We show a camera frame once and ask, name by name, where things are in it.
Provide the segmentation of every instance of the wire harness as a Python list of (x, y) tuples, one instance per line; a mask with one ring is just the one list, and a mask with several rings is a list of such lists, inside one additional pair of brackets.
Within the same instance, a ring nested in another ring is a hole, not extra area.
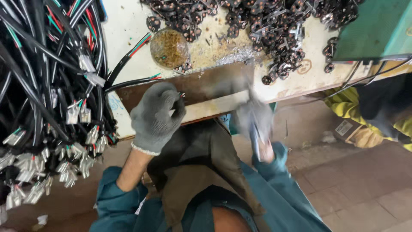
[(0, 1), (0, 205), (35, 204), (53, 181), (87, 178), (119, 141), (106, 93), (146, 34), (108, 73), (99, 0)]

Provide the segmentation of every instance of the green panel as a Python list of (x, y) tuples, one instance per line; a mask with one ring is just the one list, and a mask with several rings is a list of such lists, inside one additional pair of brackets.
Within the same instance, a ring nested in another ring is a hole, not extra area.
[(333, 61), (378, 58), (412, 53), (411, 0), (366, 0), (358, 18), (346, 26)]
[(403, 13), (392, 38), (385, 48), (384, 55), (412, 53), (412, 1)]

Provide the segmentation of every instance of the hand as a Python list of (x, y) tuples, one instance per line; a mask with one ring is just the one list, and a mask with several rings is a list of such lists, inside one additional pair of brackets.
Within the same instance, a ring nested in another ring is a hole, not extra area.
[[(170, 116), (173, 107), (176, 110)], [(173, 84), (154, 84), (130, 112), (131, 126), (136, 131), (134, 148), (149, 155), (159, 155), (180, 127), (185, 114), (185, 104)]]
[(272, 132), (273, 112), (269, 105), (252, 99), (235, 111), (234, 119), (239, 131), (249, 137), (250, 127), (256, 126), (261, 141), (268, 141)]

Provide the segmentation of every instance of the cardboard box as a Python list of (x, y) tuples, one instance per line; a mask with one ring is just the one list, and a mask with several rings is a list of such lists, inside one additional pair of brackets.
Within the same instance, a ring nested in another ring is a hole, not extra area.
[(341, 118), (333, 131), (333, 135), (346, 143), (353, 144), (354, 141), (352, 141), (351, 138), (363, 126), (364, 125), (357, 123), (350, 118)]

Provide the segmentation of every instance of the debris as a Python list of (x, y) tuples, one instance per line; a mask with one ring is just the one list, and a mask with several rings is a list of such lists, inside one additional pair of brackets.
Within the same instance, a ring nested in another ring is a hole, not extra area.
[(336, 142), (336, 138), (333, 136), (332, 131), (324, 131), (322, 133), (323, 137), (321, 139), (322, 142), (327, 142), (327, 143), (334, 143)]

